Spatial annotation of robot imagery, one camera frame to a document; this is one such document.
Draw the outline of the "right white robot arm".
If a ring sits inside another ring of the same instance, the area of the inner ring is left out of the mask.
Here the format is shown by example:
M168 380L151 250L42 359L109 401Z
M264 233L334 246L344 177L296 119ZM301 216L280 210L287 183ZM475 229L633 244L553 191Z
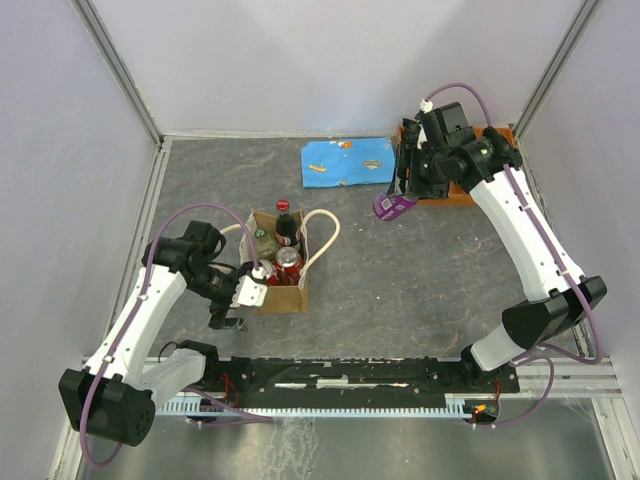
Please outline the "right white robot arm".
M601 277L586 276L561 246L531 198L521 154L507 137L492 126L475 133L457 102L436 108L424 100L400 128L393 180L375 200L374 213L392 221L451 185L468 194L492 223L525 295L503 311L498 327L461 354L460 382L481 391L500 368L592 320L607 287Z

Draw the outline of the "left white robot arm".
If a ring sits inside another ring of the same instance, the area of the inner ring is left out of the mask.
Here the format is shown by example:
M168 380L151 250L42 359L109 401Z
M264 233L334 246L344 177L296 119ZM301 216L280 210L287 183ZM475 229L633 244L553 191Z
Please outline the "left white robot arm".
M213 314L234 306L240 272L216 268L226 244L211 224L192 220L178 238L148 245L134 289L98 350L80 370L66 370L59 392L72 428L87 435L137 446L156 412L185 387L209 390L221 378L215 347L185 341L150 370L147 354L168 313L186 291L209 300Z

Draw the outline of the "red cola can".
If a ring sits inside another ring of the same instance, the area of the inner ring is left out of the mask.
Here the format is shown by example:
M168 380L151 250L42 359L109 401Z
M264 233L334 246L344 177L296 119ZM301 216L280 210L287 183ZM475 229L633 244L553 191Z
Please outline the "red cola can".
M281 285L297 285L300 281L303 267L302 256L294 247L282 247L276 253L275 267Z
M274 266L274 264L267 259L260 259L259 263L265 272L266 285L269 287L279 286L280 280L279 280L277 269Z

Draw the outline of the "brown canvas bag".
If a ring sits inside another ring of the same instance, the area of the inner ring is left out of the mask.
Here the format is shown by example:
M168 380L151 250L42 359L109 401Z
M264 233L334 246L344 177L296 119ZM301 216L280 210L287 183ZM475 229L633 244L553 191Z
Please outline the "brown canvas bag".
M327 242L321 246L315 253L311 253L308 247L308 226L309 221L315 217L323 215L328 217L334 223L334 232ZM305 253L304 266L302 267L301 279L298 284L290 286L268 286L266 298L261 307L254 307L255 313L270 313L270 314L294 314L294 313L307 313L309 308L309 275L311 266L316 263L320 257L329 249L334 243L340 233L340 222L338 218L330 211L325 209L315 209L308 213L303 211L294 211L294 219L296 223L301 225L301 234L303 240L303 247ZM262 228L270 235L275 236L276 216L252 210L248 219L244 224L249 227L251 233L256 228ZM233 224L222 229L223 234L229 234L234 230L241 230L241 224ZM245 239L244 233L240 239L239 244L239 257L241 263L251 260L251 252L249 246L249 240Z

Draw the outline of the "clear green-cap glass bottle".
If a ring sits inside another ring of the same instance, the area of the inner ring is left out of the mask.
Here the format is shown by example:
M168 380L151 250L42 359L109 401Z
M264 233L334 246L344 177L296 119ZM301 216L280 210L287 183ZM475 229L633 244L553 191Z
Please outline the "clear green-cap glass bottle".
M280 244L273 236L264 229L257 228L254 232L254 243L260 260L275 261Z

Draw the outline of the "purple soda can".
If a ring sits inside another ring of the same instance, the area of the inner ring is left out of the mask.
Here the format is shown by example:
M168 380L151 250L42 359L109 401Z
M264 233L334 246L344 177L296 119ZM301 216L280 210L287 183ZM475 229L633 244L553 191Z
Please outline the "purple soda can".
M391 196L382 193L373 203L373 212L379 220L391 222L413 208L417 203L418 198L413 196Z

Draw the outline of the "cola glass bottle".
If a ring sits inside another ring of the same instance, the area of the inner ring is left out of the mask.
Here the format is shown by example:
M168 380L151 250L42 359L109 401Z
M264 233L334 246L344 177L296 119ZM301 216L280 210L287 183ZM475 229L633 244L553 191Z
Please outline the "cola glass bottle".
M300 230L290 210L290 204L286 199L280 199L276 203L276 240L282 247L292 247L300 250Z

